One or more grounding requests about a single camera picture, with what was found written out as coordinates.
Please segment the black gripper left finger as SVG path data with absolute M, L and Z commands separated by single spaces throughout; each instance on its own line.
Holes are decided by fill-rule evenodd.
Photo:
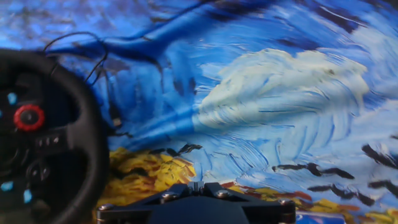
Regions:
M 196 182 L 174 184 L 165 191 L 129 205 L 117 206 L 106 203 L 96 209 L 96 222 L 118 223 L 120 220 L 128 219 L 138 220 L 140 222 L 146 219 L 156 208 L 165 208 L 167 202 L 192 196 L 196 189 Z

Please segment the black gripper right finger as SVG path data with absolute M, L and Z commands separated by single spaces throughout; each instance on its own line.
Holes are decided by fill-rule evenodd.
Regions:
M 219 183 L 198 183 L 204 197 L 199 203 L 200 217 L 205 223 L 287 223 L 296 222 L 295 202 L 289 198 L 267 202 L 234 190 Z

